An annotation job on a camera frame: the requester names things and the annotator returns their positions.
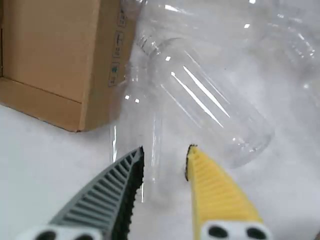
printed symbol on box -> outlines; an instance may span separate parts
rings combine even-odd
[[[116,85],[118,79],[119,62],[111,63],[110,74],[109,74],[109,86]]]
[[[112,56],[114,58],[120,58],[121,52],[122,52],[122,46],[124,44],[124,33],[121,31],[116,31],[114,38],[115,40],[114,40]]]
[[[116,24],[119,27],[125,28],[126,27],[126,21],[127,21],[127,18],[126,18],[125,12],[122,10],[122,8],[120,8],[120,12],[118,14],[118,19],[117,19]]]

plastic bottle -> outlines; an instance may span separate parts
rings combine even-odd
[[[143,146],[144,177],[140,201],[152,198],[157,181],[161,149],[161,118],[157,115],[157,96],[147,82],[146,69],[126,66],[124,82],[117,85],[111,105],[110,140],[112,161]]]
[[[122,5],[129,17],[139,15],[139,24],[228,47],[262,39],[274,10],[268,0],[122,0]]]
[[[149,56],[148,77],[162,89],[162,98],[173,99],[185,112],[197,132],[194,139],[207,140],[218,162],[242,166],[269,144],[273,129],[225,79],[223,69],[208,76],[196,51],[180,38],[162,41],[142,33],[137,44]]]

brown cardboard box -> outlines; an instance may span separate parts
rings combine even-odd
[[[1,2],[0,103],[68,131],[107,123],[136,25],[120,0]]]

bottle body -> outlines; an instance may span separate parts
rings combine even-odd
[[[183,39],[166,40],[149,56],[148,74],[162,89],[162,98],[169,96],[183,110],[218,162],[242,166],[269,144],[273,130],[266,120],[224,79],[223,69],[208,76]]]
[[[123,0],[132,10],[137,2]],[[256,0],[154,0],[140,7],[140,24],[228,47],[249,46],[263,38],[273,11],[271,1]]]
[[[125,81],[116,89],[120,96],[120,111],[112,106],[110,124],[110,158],[114,162],[137,147],[144,150],[144,177],[139,197],[151,200],[153,185],[158,178],[161,147],[161,118],[157,112],[157,97],[148,90],[145,69],[129,67]]]

screw hole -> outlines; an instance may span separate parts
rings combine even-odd
[[[251,239],[267,239],[266,234],[258,228],[251,227],[246,230],[246,234]]]
[[[55,240],[56,233],[54,231],[45,231],[42,232],[35,240]]]
[[[81,235],[78,236],[75,240],[94,240],[94,238],[90,235]]]
[[[228,237],[228,233],[220,226],[211,226],[208,231],[209,235],[218,239],[224,239]]]

